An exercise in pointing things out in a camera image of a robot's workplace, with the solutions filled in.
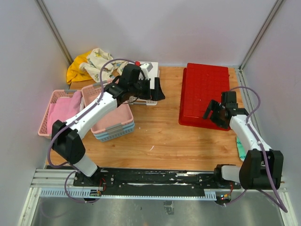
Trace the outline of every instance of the red tray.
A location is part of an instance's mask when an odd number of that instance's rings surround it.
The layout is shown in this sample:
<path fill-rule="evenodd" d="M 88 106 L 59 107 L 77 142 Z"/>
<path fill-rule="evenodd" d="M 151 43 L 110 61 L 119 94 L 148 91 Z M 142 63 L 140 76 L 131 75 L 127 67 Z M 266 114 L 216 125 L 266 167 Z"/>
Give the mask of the red tray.
<path fill-rule="evenodd" d="M 229 89 L 227 67 L 188 63 L 183 72 L 179 123 L 228 131 L 229 129 L 219 128 L 209 119 L 204 120 L 203 115 L 210 100 L 221 101 L 222 92 Z"/>

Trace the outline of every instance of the pink basket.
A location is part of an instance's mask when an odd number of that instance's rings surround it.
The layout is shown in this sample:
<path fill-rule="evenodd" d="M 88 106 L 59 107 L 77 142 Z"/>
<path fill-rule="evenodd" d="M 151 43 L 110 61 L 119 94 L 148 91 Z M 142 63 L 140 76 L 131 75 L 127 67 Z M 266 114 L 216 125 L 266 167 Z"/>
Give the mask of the pink basket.
<path fill-rule="evenodd" d="M 48 118 L 48 111 L 49 111 L 49 106 L 50 104 L 55 104 L 57 99 L 60 97 L 72 97 L 73 94 L 78 91 L 76 89 L 66 89 L 66 90 L 55 90 L 52 93 L 51 99 L 48 103 L 47 110 L 45 112 L 42 124 L 40 126 L 40 129 L 38 131 L 38 134 L 42 137 L 46 137 L 48 139 L 51 139 L 51 134 L 47 133 L 47 118 Z"/>
<path fill-rule="evenodd" d="M 104 82 L 104 85 L 110 82 L 112 82 L 112 80 L 107 80 Z M 88 106 L 100 94 L 100 83 L 86 86 L 81 90 L 81 92 L 85 101 L 85 106 Z M 133 120 L 134 117 L 129 105 L 121 105 L 98 121 L 91 128 L 91 131 L 93 134 L 104 133 L 108 128 L 112 129 L 115 126 L 130 124 L 133 122 Z"/>

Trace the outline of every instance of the white patterned cloth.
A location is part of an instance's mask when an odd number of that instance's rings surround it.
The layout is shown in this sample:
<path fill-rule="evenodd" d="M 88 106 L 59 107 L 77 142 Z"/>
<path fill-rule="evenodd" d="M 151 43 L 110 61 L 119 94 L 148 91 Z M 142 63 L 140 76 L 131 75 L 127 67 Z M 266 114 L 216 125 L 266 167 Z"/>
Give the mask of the white patterned cloth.
<path fill-rule="evenodd" d="M 94 81 L 99 82 L 99 72 L 102 66 L 112 59 L 113 57 L 110 55 L 110 53 L 106 53 L 100 48 L 95 48 L 87 56 L 88 63 L 81 63 L 79 68 L 82 71 L 87 71 Z M 127 64 L 127 61 L 118 60 L 106 65 L 105 70 L 103 70 L 102 80 L 105 81 L 114 78 L 112 72 L 115 69 L 117 69 L 117 72 L 121 75 L 123 68 Z"/>

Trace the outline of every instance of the blue basket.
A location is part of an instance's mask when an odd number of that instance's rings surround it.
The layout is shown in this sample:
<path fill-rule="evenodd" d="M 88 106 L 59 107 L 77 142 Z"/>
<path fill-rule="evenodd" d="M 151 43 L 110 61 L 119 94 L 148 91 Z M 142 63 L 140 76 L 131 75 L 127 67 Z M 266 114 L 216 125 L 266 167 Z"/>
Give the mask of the blue basket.
<path fill-rule="evenodd" d="M 105 142 L 108 140 L 112 140 L 114 138 L 120 137 L 122 135 L 131 133 L 134 131 L 135 128 L 135 123 L 134 121 L 130 124 L 124 125 L 122 126 L 122 128 L 120 130 L 114 131 L 114 132 L 104 132 L 101 134 L 94 134 L 94 136 L 96 137 L 96 139 L 100 140 L 101 142 Z"/>

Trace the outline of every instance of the gray floor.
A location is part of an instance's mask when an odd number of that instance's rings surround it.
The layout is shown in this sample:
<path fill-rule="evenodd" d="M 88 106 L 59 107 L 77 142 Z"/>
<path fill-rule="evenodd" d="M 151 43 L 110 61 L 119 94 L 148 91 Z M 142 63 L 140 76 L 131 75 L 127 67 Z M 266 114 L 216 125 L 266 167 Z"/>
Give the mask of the gray floor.
<path fill-rule="evenodd" d="M 163 200 L 101 199 L 95 204 L 41 198 L 32 226 L 283 226 L 280 210 L 258 192 L 223 208 L 213 201 L 175 201 L 167 215 Z"/>

